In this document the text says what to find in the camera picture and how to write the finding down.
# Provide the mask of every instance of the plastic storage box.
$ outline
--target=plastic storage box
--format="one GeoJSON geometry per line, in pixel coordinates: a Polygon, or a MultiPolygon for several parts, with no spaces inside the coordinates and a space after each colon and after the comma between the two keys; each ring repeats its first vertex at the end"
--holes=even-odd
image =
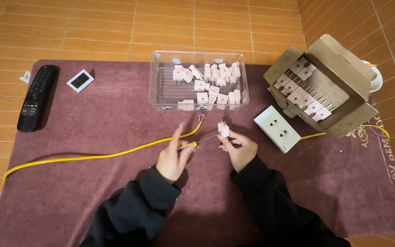
{"type": "Polygon", "coordinates": [[[245,62],[242,54],[212,53],[212,52],[182,52],[182,51],[154,51],[152,52],[150,68],[149,101],[158,111],[237,111],[249,103],[248,85],[246,82],[245,62]],[[239,83],[227,83],[220,87],[220,93],[228,94],[234,89],[240,89],[240,104],[197,104],[197,93],[193,83],[174,81],[175,65],[188,68],[194,64],[204,72],[206,63],[226,63],[230,67],[238,62],[241,76],[239,83]],[[194,104],[178,104],[178,101],[193,99],[194,104]]]}

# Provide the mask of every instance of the black sleeve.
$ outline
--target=black sleeve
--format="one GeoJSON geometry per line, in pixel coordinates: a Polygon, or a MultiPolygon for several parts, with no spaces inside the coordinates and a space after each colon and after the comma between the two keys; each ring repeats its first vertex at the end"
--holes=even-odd
{"type": "Polygon", "coordinates": [[[80,246],[150,246],[180,194],[152,166],[140,181],[130,181],[98,207],[80,246]]]}
{"type": "Polygon", "coordinates": [[[350,247],[314,212],[292,202],[283,174],[269,170],[258,156],[231,181],[240,189],[249,213],[272,246],[350,247]]]}

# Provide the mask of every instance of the tv remote control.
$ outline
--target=tv remote control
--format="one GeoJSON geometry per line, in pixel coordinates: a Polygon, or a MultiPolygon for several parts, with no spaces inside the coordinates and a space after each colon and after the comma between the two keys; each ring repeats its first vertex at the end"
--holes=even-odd
{"type": "Polygon", "coordinates": [[[53,65],[44,65],[37,72],[19,114],[17,128],[20,132],[33,132],[39,129],[47,106],[48,94],[53,87],[57,73],[58,69],[53,65]]]}

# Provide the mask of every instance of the digital clock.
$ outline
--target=digital clock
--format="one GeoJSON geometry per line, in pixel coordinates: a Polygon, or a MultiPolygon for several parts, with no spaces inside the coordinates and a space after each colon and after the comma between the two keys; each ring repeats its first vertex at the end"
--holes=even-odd
{"type": "Polygon", "coordinates": [[[86,70],[80,71],[76,76],[67,82],[76,92],[80,93],[86,86],[88,86],[94,78],[86,72],[86,70]]]}

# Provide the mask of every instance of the electrical outlet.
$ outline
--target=electrical outlet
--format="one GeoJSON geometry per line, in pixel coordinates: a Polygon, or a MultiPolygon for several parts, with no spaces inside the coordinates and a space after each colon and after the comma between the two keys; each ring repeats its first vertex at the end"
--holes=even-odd
{"type": "Polygon", "coordinates": [[[288,124],[271,105],[258,115],[254,121],[271,138],[283,153],[287,153],[299,140],[301,136],[288,124]]]}

